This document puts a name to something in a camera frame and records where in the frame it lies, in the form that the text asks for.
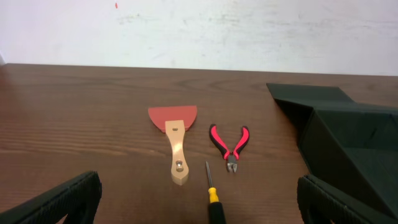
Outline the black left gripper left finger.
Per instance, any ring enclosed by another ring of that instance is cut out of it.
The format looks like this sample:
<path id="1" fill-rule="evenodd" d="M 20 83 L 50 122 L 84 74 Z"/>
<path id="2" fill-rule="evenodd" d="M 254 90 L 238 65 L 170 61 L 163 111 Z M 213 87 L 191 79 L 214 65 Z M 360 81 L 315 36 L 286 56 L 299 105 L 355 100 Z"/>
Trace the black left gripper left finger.
<path id="1" fill-rule="evenodd" d="M 14 208 L 1 213 L 1 223 L 92 224 L 102 197 L 95 171 L 84 172 Z"/>

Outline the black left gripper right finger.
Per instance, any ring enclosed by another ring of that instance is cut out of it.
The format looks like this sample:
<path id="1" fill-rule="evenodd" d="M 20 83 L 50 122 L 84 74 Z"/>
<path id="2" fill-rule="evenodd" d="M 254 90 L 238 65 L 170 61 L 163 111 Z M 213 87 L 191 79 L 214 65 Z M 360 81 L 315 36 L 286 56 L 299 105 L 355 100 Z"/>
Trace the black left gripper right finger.
<path id="1" fill-rule="evenodd" d="M 305 224 L 397 224 L 311 174 L 298 179 L 297 203 Z"/>

